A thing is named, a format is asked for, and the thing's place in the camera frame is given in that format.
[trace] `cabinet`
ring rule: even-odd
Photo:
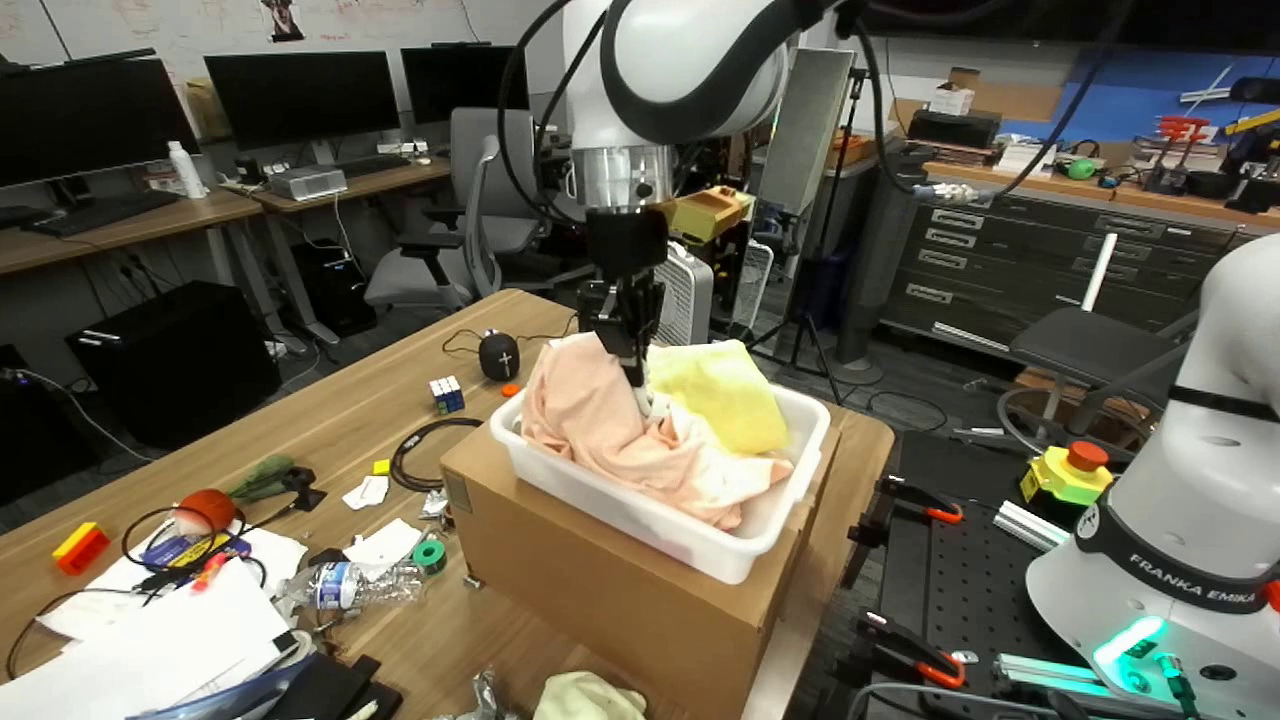
[[[1118,244],[1096,311],[1142,328],[1194,309],[1204,274],[1240,241],[1219,224],[1022,198],[914,206],[881,320],[1002,354],[1044,311],[1081,305],[1106,233]]]

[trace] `storage bin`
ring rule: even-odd
[[[743,504],[743,524],[736,534],[711,528],[696,517],[683,517],[652,498],[639,498],[617,480],[605,480],[532,439],[518,435],[518,403],[523,393],[498,403],[488,420],[493,435],[508,448],[510,474],[523,485],[537,485],[541,494],[597,517],[601,524],[719,579],[741,586],[750,575],[756,558],[764,558],[793,504],[806,498],[806,485],[825,455],[827,435],[827,410],[813,395],[801,395],[793,390],[770,390],[781,400],[781,413],[793,430],[793,439],[781,455],[793,461],[793,475]]]

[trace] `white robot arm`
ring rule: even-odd
[[[1029,567],[1037,611],[1152,707],[1280,707],[1280,236],[1226,252],[1154,435]]]
[[[567,86],[574,198],[601,285],[581,287],[581,324],[639,385],[668,258],[658,201],[673,198],[673,145],[760,123],[785,88],[785,44],[836,0],[573,0],[565,53],[587,50]]]

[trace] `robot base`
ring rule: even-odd
[[[1131,705],[1162,712],[1194,707],[1225,720],[1261,720],[1280,707],[1272,653],[1280,644],[1280,618],[1272,607],[1219,618],[1175,603],[1106,558],[1081,551],[1077,546],[1030,560],[1029,597],[1044,624]]]

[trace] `bottle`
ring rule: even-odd
[[[207,198],[207,189],[202,189],[202,181],[200,181],[200,174],[195,174],[195,165],[192,165],[192,158],[189,158],[189,148],[180,142],[167,142],[167,159],[170,159],[170,174],[182,185],[189,201]]]

